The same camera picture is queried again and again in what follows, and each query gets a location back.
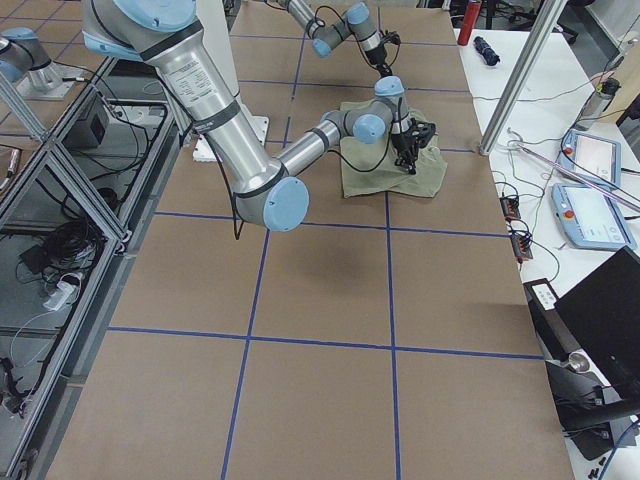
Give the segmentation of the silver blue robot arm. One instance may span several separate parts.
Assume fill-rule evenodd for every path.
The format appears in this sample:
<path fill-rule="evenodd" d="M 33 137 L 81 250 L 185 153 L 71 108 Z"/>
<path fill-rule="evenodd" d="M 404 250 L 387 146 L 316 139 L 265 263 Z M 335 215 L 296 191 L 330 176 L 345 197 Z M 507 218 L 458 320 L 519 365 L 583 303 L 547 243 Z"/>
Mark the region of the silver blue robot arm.
<path fill-rule="evenodd" d="M 386 45 L 395 45 L 396 53 L 399 53 L 401 38 L 397 31 L 382 31 L 377 27 L 364 2 L 352 5 L 343 13 L 338 13 L 328 5 L 313 10 L 305 1 L 298 0 L 265 1 L 265 4 L 289 13 L 311 40 L 319 57 L 329 57 L 342 43 L 353 37 L 370 68 L 376 70 L 381 78 L 393 74 L 392 66 L 396 57 L 388 62 Z"/>
<path fill-rule="evenodd" d="M 184 109 L 195 131 L 227 165 L 235 179 L 228 187 L 232 211 L 247 223 L 271 231 L 295 229 L 305 218 L 309 192 L 298 174 L 353 137 L 364 144 L 386 138 L 397 152 L 396 166 L 413 175 L 421 149 L 435 134 L 432 123 L 410 111 L 401 80 L 385 61 L 387 38 L 359 2 L 331 26 L 302 1 L 283 7 L 304 28 L 316 52 L 328 55 L 354 36 L 381 77 L 367 106 L 326 113 L 296 142 L 270 156 L 240 103 L 203 44 L 205 28 L 193 1 L 85 1 L 83 35 L 88 49 L 155 68 Z"/>

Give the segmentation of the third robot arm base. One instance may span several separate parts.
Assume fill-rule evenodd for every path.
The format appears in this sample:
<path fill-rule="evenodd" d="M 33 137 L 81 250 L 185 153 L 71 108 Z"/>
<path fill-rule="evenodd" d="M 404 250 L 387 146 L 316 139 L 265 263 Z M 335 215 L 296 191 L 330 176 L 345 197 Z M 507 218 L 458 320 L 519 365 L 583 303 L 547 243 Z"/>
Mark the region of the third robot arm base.
<path fill-rule="evenodd" d="M 83 83 L 82 70 L 55 63 L 36 33 L 15 27 L 1 33 L 1 73 L 28 100 L 63 100 L 76 83 Z"/>

